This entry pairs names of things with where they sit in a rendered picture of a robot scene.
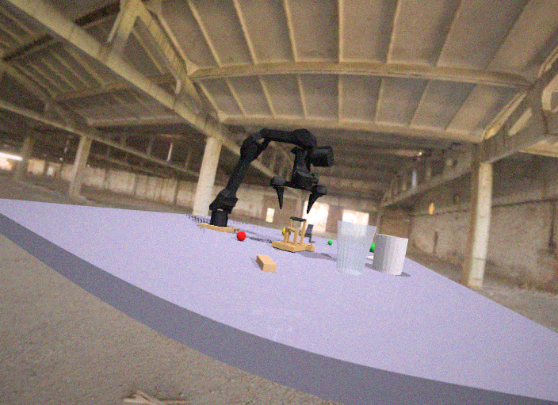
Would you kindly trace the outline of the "clear plastic cup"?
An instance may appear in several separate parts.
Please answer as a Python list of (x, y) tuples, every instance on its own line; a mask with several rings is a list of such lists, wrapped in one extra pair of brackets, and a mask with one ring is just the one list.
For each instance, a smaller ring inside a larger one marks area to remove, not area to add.
[(340, 273), (360, 276), (376, 232), (376, 226), (338, 220), (337, 262)]

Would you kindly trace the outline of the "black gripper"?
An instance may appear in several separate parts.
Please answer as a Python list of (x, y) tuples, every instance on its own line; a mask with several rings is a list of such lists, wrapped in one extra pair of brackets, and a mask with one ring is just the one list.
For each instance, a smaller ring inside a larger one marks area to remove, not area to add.
[[(297, 164), (293, 165), (292, 173), (294, 173), (296, 167), (299, 167), (300, 171), (305, 172), (305, 170), (308, 169), (309, 173), (311, 172), (311, 169), (310, 169), (311, 167), (310, 166), (297, 163)], [(283, 186), (311, 191), (312, 194), (310, 194), (310, 196), (309, 196), (307, 214), (309, 214), (313, 204), (316, 202), (316, 200), (319, 197), (322, 197), (323, 195), (327, 195), (327, 187), (326, 186), (314, 185), (312, 187), (308, 187), (306, 185), (297, 185), (297, 182), (292, 181), (292, 179), (291, 179), (291, 181), (285, 181), (285, 178), (281, 178), (281, 177), (277, 177), (277, 176), (274, 176), (274, 177), (271, 178), (270, 185), (274, 186), (273, 188), (277, 191), (277, 196), (278, 196), (278, 200), (279, 200), (280, 209), (282, 209), (282, 205), (283, 205), (283, 193), (284, 193), (284, 189), (285, 189), (285, 187), (283, 187)]]

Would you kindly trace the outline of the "white cup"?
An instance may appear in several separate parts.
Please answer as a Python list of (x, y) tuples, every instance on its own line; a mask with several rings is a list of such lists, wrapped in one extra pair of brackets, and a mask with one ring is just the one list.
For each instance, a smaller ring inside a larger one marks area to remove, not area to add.
[(408, 239), (376, 234), (373, 251), (373, 269), (382, 273), (400, 275)]

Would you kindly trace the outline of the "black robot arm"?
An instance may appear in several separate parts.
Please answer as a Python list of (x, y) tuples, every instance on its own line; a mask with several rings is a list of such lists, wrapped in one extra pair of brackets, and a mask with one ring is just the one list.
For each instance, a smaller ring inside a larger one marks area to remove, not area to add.
[[(262, 143), (255, 140), (264, 138)], [(270, 141), (277, 141), (282, 143), (292, 143), (301, 147), (295, 147), (291, 150), (295, 154), (294, 164), (304, 164), (311, 166), (325, 166), (332, 167), (334, 165), (334, 152), (330, 145), (319, 147), (317, 139), (307, 129), (297, 129), (294, 132), (273, 130), (263, 128), (260, 132), (248, 136), (240, 149), (241, 158), (236, 165), (227, 186), (222, 189), (216, 196), (215, 200), (209, 205), (209, 211), (212, 211), (210, 224), (219, 227), (226, 227), (228, 217), (231, 214), (235, 203), (236, 191), (252, 161), (254, 161), (263, 152)], [(311, 151), (310, 151), (311, 150)], [(306, 185), (312, 187), (312, 184), (319, 183), (319, 174), (309, 174), (308, 169), (300, 171), (296, 167), (292, 174), (292, 181), (297, 182), (297, 185)], [(221, 209), (223, 211), (219, 211)]]

